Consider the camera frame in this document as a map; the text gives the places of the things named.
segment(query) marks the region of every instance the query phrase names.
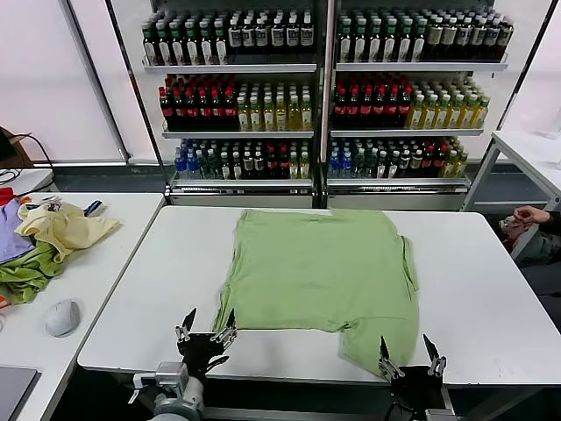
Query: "table leg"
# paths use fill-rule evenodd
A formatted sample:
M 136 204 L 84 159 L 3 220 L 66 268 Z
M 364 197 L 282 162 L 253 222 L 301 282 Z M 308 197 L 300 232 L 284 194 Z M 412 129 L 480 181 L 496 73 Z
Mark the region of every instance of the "table leg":
M 541 389 L 539 386 L 504 389 L 495 393 L 459 419 L 461 421 L 491 421 L 514 408 L 518 403 L 533 396 Z
M 497 161 L 497 158 L 499 158 L 499 153 L 501 153 L 501 151 L 497 147 L 497 143 L 494 139 L 491 139 L 489 148 L 487 149 L 485 157 L 481 162 L 481 167 L 479 167 L 479 171 L 475 175 L 475 179 L 470 187 L 470 191 L 467 192 L 467 196 L 465 197 L 464 204 L 460 208 L 460 211 L 468 212 L 473 207 L 473 203 L 475 202 L 475 193 L 481 182 L 484 181 L 491 173 L 494 163 Z

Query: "computer mouse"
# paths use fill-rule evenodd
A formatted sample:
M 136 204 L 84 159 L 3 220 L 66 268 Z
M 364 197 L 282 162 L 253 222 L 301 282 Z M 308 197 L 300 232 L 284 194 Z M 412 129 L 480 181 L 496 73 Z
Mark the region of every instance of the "computer mouse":
M 45 329 L 55 338 L 73 331 L 80 323 L 80 309 L 75 301 L 63 300 L 53 305 L 45 315 Z

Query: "floor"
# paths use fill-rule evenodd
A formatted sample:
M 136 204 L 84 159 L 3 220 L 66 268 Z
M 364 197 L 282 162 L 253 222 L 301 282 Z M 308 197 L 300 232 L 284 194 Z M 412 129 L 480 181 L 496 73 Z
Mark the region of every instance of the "floor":
M 158 168 L 71 168 L 57 170 L 60 191 L 163 192 L 164 180 Z M 523 174 L 510 166 L 500 166 L 476 198 L 475 211 L 490 220 L 508 215 L 517 203 L 536 206 L 546 200 L 544 194 Z M 482 402 L 497 389 L 453 389 L 451 399 L 459 415 Z M 114 377 L 78 368 L 62 397 L 53 421 L 131 419 L 145 420 L 151 413 L 141 403 L 127 405 L 131 391 Z M 382 419 L 391 403 L 387 389 L 369 387 L 333 387 L 262 382 L 214 381 L 206 396 L 209 406 L 261 408 L 277 410 L 324 411 L 376 414 Z M 392 420 L 408 419 L 395 411 Z M 544 389 L 497 418 L 501 421 L 561 420 L 561 389 Z

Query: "green cloth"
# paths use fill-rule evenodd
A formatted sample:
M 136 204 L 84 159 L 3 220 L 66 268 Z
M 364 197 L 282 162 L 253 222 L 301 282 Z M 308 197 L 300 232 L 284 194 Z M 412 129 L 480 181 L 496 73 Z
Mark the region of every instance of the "green cloth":
M 239 329 L 342 332 L 344 355 L 379 375 L 380 335 L 397 364 L 413 355 L 416 290 L 411 245 L 380 211 L 246 210 L 214 330 L 234 308 Z
M 0 265 L 0 287 L 8 289 L 11 302 L 28 303 L 53 276 L 62 273 L 62 265 L 54 261 L 56 248 L 44 241 L 19 259 Z

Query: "white table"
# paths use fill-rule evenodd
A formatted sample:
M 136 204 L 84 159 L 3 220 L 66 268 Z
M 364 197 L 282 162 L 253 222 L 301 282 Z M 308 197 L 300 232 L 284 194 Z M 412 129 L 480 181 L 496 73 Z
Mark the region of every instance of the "white table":
M 89 369 L 134 373 L 153 371 L 164 360 L 178 360 L 174 327 L 193 307 L 197 308 L 194 332 L 209 332 L 241 212 L 237 208 L 164 208 L 78 363 Z M 413 242 L 421 288 L 420 334 L 411 364 L 429 360 L 424 332 L 448 358 L 444 380 L 449 385 L 561 384 L 561 336 L 481 215 L 386 214 Z M 228 350 L 230 360 L 211 375 L 381 382 L 341 358 L 338 350 L 336 333 L 243 331 Z
M 494 163 L 504 153 L 537 187 L 549 198 L 544 209 L 557 210 L 561 199 L 561 139 L 549 139 L 539 134 L 516 131 L 493 132 L 493 137 L 472 187 L 465 197 L 462 211 L 469 211 L 475 202 L 479 187 L 493 169 Z M 511 256 L 515 260 L 523 258 L 524 248 L 534 238 L 537 225 L 523 234 L 516 242 Z
M 107 206 L 102 215 L 119 219 L 122 225 L 91 248 L 72 253 L 63 274 L 52 279 L 31 303 L 0 310 L 5 318 L 0 331 L 0 365 L 37 368 L 41 373 L 18 421 L 50 418 L 84 340 L 164 203 L 163 195 L 156 193 L 57 195 L 82 208 L 101 200 Z M 32 195 L 33 199 L 45 196 L 49 195 Z M 68 337 L 57 339 L 46 333 L 44 316 L 65 298 L 78 303 L 82 321 Z
M 51 168 L 24 168 L 18 178 L 7 184 L 2 184 L 0 187 L 12 187 L 15 195 L 21 195 L 46 186 L 52 179 L 53 170 Z M 51 184 L 46 191 L 58 191 L 58 189 L 54 184 Z

